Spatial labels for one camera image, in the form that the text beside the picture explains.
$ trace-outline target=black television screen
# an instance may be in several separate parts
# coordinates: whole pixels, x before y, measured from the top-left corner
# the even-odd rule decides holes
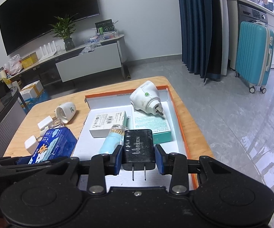
[[[0,6],[0,30],[7,54],[44,35],[55,24],[54,16],[73,20],[99,14],[97,0],[6,0]]]

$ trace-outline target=suitcase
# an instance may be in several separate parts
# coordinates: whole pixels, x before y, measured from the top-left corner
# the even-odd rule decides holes
[[[266,92],[274,49],[274,32],[264,23],[243,21],[240,24],[235,77],[242,76],[249,82],[250,93],[254,86]]]

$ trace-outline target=screw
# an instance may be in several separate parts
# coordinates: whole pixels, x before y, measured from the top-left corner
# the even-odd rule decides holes
[[[183,185],[175,185],[172,188],[172,191],[175,192],[176,194],[181,194],[181,193],[184,193],[185,191],[187,191],[187,188]]]
[[[93,194],[99,194],[103,192],[104,188],[100,185],[94,185],[89,188],[89,191]]]
[[[140,192],[140,191],[136,191],[135,193],[134,193],[134,196],[141,196],[142,195],[142,192]]]

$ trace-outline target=green plant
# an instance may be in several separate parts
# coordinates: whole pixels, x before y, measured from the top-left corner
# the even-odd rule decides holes
[[[71,34],[75,31],[75,24],[72,21],[72,18],[74,16],[69,17],[69,15],[66,15],[65,18],[61,18],[58,16],[54,16],[59,20],[55,25],[51,25],[53,28],[51,31],[55,34],[54,38],[62,38],[62,39],[68,39],[70,38]]]

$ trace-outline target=tv stand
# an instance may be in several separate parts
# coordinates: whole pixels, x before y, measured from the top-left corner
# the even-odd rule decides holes
[[[123,63],[127,60],[124,35],[100,41],[102,46],[94,51],[79,55],[85,48],[80,45],[69,51],[59,51],[55,55],[23,69],[11,77],[11,81],[20,79],[23,85],[40,80],[43,86],[74,80],[89,74],[120,68],[125,79]]]

